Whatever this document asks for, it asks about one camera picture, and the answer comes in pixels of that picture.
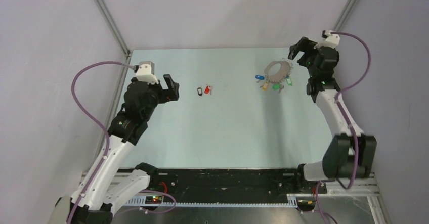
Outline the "large metal keyring plate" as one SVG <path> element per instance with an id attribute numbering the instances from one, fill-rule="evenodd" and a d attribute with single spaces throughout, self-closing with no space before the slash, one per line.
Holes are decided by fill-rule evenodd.
<path id="1" fill-rule="evenodd" d="M 268 83 L 282 83 L 291 75 L 293 63 L 285 59 L 270 62 L 264 69 L 265 81 Z"/>

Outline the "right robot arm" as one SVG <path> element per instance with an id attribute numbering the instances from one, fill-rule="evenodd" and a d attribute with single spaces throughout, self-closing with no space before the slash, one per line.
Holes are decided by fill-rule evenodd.
<path id="1" fill-rule="evenodd" d="M 302 193 L 309 191 L 317 181 L 348 178 L 353 183 L 355 179 L 368 178 L 371 174 L 377 141 L 357 125 L 344 104 L 333 76 L 339 62 L 336 42 L 325 40 L 317 43 L 302 37 L 289 49 L 288 58 L 291 60 L 299 52 L 303 53 L 297 62 L 309 73 L 307 95 L 321 110 L 332 135 L 321 161 L 298 167 L 299 175 L 293 183 Z"/>

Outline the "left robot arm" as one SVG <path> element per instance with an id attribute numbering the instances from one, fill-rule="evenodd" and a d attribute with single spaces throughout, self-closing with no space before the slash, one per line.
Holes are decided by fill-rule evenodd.
<path id="1" fill-rule="evenodd" d="M 131 176 L 109 188 L 120 165 L 148 128 L 155 108 L 179 99 L 179 84 L 163 75 L 163 89 L 154 75 L 131 79 L 124 103 L 107 129 L 107 138 L 95 163 L 78 189 L 69 198 L 68 213 L 61 223 L 111 223 L 118 210 L 142 190 L 154 192 L 160 178 L 150 172 L 133 170 Z"/>

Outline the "black key tag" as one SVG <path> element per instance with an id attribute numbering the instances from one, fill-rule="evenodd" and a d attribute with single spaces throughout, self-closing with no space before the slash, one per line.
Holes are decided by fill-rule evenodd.
<path id="1" fill-rule="evenodd" d="M 202 95 L 203 95 L 203 91 L 202 91 L 202 88 L 201 88 L 201 87 L 198 87 L 198 88 L 197 88 L 197 93 L 198 93 L 198 95 L 199 95 L 199 96 L 202 96 Z"/>

